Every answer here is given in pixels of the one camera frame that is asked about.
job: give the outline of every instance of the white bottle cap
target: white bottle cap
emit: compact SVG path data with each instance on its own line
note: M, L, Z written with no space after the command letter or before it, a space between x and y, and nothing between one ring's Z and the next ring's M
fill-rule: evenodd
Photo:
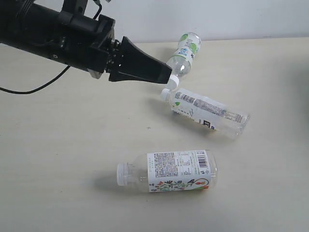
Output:
M176 75L172 74L169 77L169 82L165 85L165 88L174 90L178 87L178 85L179 85L179 78Z
M164 102L166 102L167 99L168 99L168 95L169 95L170 92L171 92L171 90L168 89L168 88L163 89L163 90L162 90L162 93L161 93L161 95L160 95L161 100L164 101Z
M119 186L127 185L128 167L127 163L119 163L117 167L117 184Z

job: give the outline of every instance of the bottle label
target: bottle label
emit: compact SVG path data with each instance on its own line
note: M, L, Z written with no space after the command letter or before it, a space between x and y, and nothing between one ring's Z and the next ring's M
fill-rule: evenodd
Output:
M208 189L211 168L206 150L147 154L149 192Z
M178 48L172 57L184 57L192 66L193 59L198 54L200 48L201 39L194 33L186 33L180 38Z
M187 118L215 130L221 118L240 123L243 116L226 110L226 106L186 89L172 92L171 109Z

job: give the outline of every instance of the white table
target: white table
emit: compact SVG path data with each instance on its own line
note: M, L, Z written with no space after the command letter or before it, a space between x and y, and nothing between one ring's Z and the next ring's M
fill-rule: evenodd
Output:
M175 43L138 45L167 61ZM0 48L0 86L63 66ZM309 228L309 38L204 42L182 86L251 113L232 142L159 101L163 86L71 69L29 96L0 93L1 232L303 232ZM132 194L116 166L142 153L214 151L216 188Z

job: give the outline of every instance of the lying bottle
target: lying bottle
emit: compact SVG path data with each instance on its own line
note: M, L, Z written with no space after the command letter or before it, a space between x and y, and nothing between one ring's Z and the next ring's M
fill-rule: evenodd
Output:
M117 183L142 192L208 189L216 185L218 170L209 150L148 153L117 168Z
M176 91L163 89L161 100L168 102L172 111L186 116L232 139L242 134L250 116L184 88Z
M180 38L177 50L167 62L167 65L172 68L172 75L166 88L171 90L177 88L179 81L190 72L193 59L200 48L201 39L195 33L189 32Z

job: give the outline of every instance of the plastic water bottle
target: plastic water bottle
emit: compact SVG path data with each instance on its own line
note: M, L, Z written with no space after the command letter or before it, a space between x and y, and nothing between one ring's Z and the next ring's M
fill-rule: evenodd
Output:
M172 111L232 139L242 134L250 118L249 114L232 110L224 104L184 88L175 91L165 88L160 97L170 104Z
M184 34L178 42L178 48L168 60L167 65L172 68L172 75L166 88L174 90L179 82L186 76L193 63L194 57L201 48L201 39L195 33L189 32Z
M148 153L117 168L118 185L142 192L208 189L216 185L217 175L209 150Z

